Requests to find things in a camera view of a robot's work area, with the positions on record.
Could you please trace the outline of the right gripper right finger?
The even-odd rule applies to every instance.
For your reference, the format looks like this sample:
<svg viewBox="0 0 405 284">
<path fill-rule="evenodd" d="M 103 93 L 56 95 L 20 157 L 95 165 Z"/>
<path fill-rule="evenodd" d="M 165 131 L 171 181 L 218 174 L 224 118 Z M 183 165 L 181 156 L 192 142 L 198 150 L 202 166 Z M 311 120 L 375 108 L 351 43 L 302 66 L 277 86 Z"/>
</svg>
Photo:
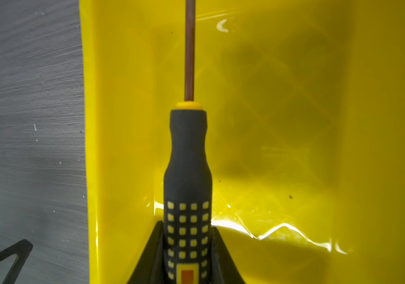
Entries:
<svg viewBox="0 0 405 284">
<path fill-rule="evenodd" d="M 219 230 L 211 227 L 211 284 L 245 284 Z"/>
</svg>

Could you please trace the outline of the black yellow screwdriver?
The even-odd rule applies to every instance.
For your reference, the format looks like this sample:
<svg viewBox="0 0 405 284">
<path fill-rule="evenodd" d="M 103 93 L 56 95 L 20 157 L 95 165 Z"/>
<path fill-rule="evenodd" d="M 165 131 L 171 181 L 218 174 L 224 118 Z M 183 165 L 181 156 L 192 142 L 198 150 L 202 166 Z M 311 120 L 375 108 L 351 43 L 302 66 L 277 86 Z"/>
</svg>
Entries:
<svg viewBox="0 0 405 284">
<path fill-rule="evenodd" d="M 210 282 L 212 176 L 207 113 L 195 102 L 196 2 L 185 3 L 184 99 L 170 112 L 172 150 L 164 176 L 164 265 L 169 284 Z"/>
</svg>

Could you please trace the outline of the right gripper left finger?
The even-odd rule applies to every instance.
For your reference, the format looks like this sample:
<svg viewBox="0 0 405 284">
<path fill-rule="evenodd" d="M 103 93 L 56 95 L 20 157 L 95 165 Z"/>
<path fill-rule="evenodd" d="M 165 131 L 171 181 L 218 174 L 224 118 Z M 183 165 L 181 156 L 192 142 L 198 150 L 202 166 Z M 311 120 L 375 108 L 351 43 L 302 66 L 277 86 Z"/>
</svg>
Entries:
<svg viewBox="0 0 405 284">
<path fill-rule="evenodd" d="M 165 266 L 163 262 L 163 248 L 163 222 L 158 221 L 127 283 L 164 284 Z"/>
</svg>

